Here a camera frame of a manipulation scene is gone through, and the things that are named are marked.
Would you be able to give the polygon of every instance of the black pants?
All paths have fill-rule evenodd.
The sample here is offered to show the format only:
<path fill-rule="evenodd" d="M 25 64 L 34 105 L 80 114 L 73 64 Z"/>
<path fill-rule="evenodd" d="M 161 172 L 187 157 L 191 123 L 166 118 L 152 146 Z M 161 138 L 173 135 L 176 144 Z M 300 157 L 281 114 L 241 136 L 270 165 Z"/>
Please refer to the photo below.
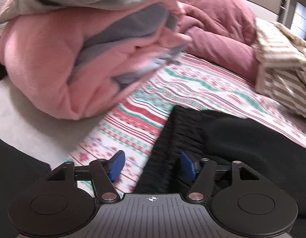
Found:
<path fill-rule="evenodd" d="M 12 198 L 50 171 L 50 166 L 0 140 L 0 238 L 14 238 L 8 205 Z"/>
<path fill-rule="evenodd" d="M 186 194 L 192 183 L 179 173 L 179 153 L 221 165 L 243 161 L 290 194 L 298 204 L 291 231 L 306 238 L 306 149 L 252 120 L 175 106 L 144 167 L 135 193 Z"/>

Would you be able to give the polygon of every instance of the blue gripper pad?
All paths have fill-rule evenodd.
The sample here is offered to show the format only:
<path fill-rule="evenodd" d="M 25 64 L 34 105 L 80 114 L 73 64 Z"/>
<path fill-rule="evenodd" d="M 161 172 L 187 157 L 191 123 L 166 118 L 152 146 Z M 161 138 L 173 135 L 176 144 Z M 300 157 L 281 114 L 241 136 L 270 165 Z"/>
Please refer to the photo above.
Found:
<path fill-rule="evenodd" d="M 111 166 L 110 171 L 108 173 L 108 177 L 111 182 L 115 182 L 118 179 L 125 164 L 124 151 L 119 150 L 109 161 L 111 161 Z"/>
<path fill-rule="evenodd" d="M 181 152 L 180 167 L 181 170 L 184 171 L 187 179 L 191 181 L 196 179 L 197 173 L 195 171 L 195 164 L 185 152 Z"/>

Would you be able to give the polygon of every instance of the brown and white striped cloth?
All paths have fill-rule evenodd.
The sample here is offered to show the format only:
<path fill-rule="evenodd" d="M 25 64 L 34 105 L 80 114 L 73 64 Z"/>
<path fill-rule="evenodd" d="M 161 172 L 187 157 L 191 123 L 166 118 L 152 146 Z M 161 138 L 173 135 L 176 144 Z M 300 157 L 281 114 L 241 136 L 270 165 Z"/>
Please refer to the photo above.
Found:
<path fill-rule="evenodd" d="M 278 22 L 255 21 L 255 90 L 306 118 L 306 41 Z"/>

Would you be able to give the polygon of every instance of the gray floor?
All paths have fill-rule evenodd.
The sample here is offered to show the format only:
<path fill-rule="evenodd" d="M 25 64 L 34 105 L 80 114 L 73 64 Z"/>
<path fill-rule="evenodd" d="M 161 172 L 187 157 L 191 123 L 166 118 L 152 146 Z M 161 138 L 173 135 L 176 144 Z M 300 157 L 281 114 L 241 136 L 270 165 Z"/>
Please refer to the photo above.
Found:
<path fill-rule="evenodd" d="M 0 81 L 0 138 L 55 168 L 101 120 L 55 119 L 37 108 L 11 83 Z"/>

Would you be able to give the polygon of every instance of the red and green striped fabric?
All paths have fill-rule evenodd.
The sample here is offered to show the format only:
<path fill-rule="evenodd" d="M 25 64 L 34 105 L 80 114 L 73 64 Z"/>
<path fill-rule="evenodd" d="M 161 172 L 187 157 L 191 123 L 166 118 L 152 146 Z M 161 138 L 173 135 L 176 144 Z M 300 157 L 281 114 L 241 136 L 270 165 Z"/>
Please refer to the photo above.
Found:
<path fill-rule="evenodd" d="M 114 107 L 68 160 L 87 165 L 124 150 L 127 161 L 115 187 L 121 195 L 131 192 L 175 104 L 252 118 L 306 147 L 306 120 L 258 95 L 253 85 L 241 77 L 184 54 Z M 79 187 L 92 189 L 88 182 Z"/>

